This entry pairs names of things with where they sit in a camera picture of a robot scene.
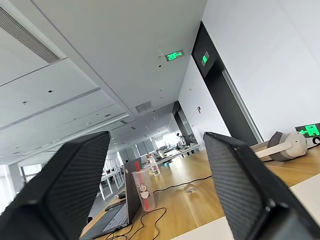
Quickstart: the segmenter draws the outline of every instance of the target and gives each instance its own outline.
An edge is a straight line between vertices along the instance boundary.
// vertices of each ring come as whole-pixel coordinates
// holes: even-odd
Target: plastic cup
[[[149,169],[146,168],[141,171],[134,171],[132,175],[143,210],[149,212],[155,209],[156,204]]]

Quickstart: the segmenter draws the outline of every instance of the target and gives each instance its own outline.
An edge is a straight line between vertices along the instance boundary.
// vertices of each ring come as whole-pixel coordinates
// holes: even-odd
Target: white headphones
[[[269,156],[271,159],[279,162],[285,162],[306,154],[307,140],[300,132],[291,132],[285,134],[277,131],[269,141],[254,145],[251,149],[258,158]]]

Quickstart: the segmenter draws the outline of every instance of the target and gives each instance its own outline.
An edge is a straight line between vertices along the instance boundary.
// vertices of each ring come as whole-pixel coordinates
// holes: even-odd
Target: exit sign
[[[165,55],[165,59],[167,62],[183,57],[185,54],[182,50],[175,51],[173,53]]]
[[[208,51],[205,51],[205,53],[201,59],[202,66],[205,66],[207,64],[208,60],[209,60],[209,53],[208,53]]]
[[[295,130],[303,134],[306,138],[319,137],[320,123],[304,125],[304,126],[296,126]]]

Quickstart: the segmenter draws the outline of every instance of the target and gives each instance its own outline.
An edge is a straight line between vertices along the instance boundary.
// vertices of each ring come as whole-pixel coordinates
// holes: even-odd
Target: penguin sticker
[[[147,199],[150,196],[149,191],[147,190],[147,186],[144,185],[143,183],[140,185],[139,189],[140,189],[140,196],[142,199]]]

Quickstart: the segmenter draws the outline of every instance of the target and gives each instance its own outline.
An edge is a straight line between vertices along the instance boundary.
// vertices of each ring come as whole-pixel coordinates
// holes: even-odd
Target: black cable
[[[312,146],[312,147],[309,147],[308,150],[320,146],[320,137],[318,137],[318,136],[314,137],[314,138],[312,139],[312,142],[313,142],[313,144],[316,144],[316,145],[314,145],[314,146]]]
[[[150,213],[152,213],[152,212],[154,212],[154,211],[161,210],[161,209],[164,209],[164,212],[162,213],[162,215],[161,215],[161,216],[155,221],[155,223],[154,223],[154,227],[155,227],[155,228],[157,229],[157,231],[158,231],[158,234],[152,239],[152,240],[155,240],[155,239],[159,236],[159,234],[160,234],[160,230],[159,230],[159,228],[157,227],[157,222],[158,222],[158,221],[166,214],[166,212],[167,212],[167,209],[166,209],[165,207],[160,207],[160,208],[157,208],[157,209],[154,209],[154,210],[152,210],[152,211],[149,211],[149,212],[145,213],[145,214],[140,218],[140,223],[142,224],[142,227],[140,227],[137,231],[135,231],[134,234],[133,234],[128,240],[132,239],[133,236],[134,236],[137,232],[139,232],[141,229],[143,229],[143,228],[145,227],[144,223],[142,222],[142,219],[144,218],[144,216],[146,216],[146,215],[148,215],[148,214],[150,214]]]
[[[185,184],[190,184],[190,183],[193,183],[193,182],[195,182],[195,181],[206,180],[206,179],[211,178],[211,177],[212,177],[212,175],[207,176],[207,177],[204,177],[204,178],[198,178],[198,179],[196,179],[196,180],[189,181],[189,182],[185,182],[185,183],[181,183],[181,184],[178,184],[178,185],[169,186],[169,187],[167,187],[167,188],[165,188],[165,189],[155,190],[153,193],[160,192],[160,191],[165,191],[165,190],[168,190],[168,189],[170,189],[170,188],[179,187],[179,186],[185,185]]]
[[[192,181],[189,181],[189,182],[184,182],[184,183],[181,183],[181,184],[178,184],[178,185],[169,186],[169,187],[164,188],[164,189],[155,190],[153,193],[155,193],[155,192],[160,192],[160,191],[165,191],[165,190],[168,190],[168,189],[170,189],[170,188],[179,187],[179,186],[181,186],[181,185],[190,184],[190,183],[193,183],[193,182],[196,182],[196,181],[200,181],[200,180],[206,180],[206,179],[211,178],[211,177],[212,177],[212,175],[207,176],[207,177],[204,177],[204,178],[198,178],[198,179],[195,179],[195,180],[192,180]],[[161,209],[164,209],[164,212],[163,212],[163,214],[162,214],[162,215],[155,221],[155,223],[154,223],[154,227],[155,227],[155,229],[157,229],[157,231],[158,231],[157,235],[152,239],[152,240],[155,240],[155,239],[159,236],[159,234],[160,234],[160,230],[159,230],[159,228],[157,227],[157,222],[158,222],[158,221],[166,214],[166,212],[167,212],[167,208],[165,208],[165,207],[161,207],[161,208],[154,209],[154,210],[149,211],[149,212],[145,213],[144,215],[142,215],[141,218],[140,218],[140,223],[142,224],[142,227],[140,227],[138,230],[136,230],[136,231],[133,233],[133,235],[132,235],[128,240],[132,239],[132,238],[134,237],[134,235],[137,234],[137,232],[139,232],[141,229],[143,229],[143,228],[145,227],[144,223],[142,222],[144,216],[146,216],[146,215],[148,215],[148,214],[150,214],[150,213],[152,213],[152,212],[154,212],[154,211],[161,210]],[[125,240],[127,240],[127,236],[126,236],[126,235],[131,232],[132,228],[133,228],[133,226],[131,225],[131,228],[130,228],[130,230],[129,230],[127,233],[124,233],[124,234],[121,234],[121,235],[117,235],[117,236],[112,236],[111,238],[108,238],[108,237],[110,237],[111,234],[114,234],[114,232],[112,232],[111,234],[109,234],[109,235],[105,238],[105,240],[113,240],[113,239],[121,238],[121,237],[124,237]]]
[[[130,233],[131,232],[131,230],[132,230],[132,228],[133,228],[133,226],[132,226],[132,224],[130,225],[131,226],[131,228],[130,228],[130,230],[129,231],[127,231],[126,233],[124,233],[124,234],[121,234],[121,235],[117,235],[117,236],[113,236],[113,237],[111,237],[111,238],[108,238],[108,237],[110,237],[110,235],[112,234],[110,234],[110,235],[108,235],[104,240],[112,240],[112,239],[116,239],[116,238],[120,238],[120,237],[125,237],[125,239],[127,240],[127,234],[128,233]]]

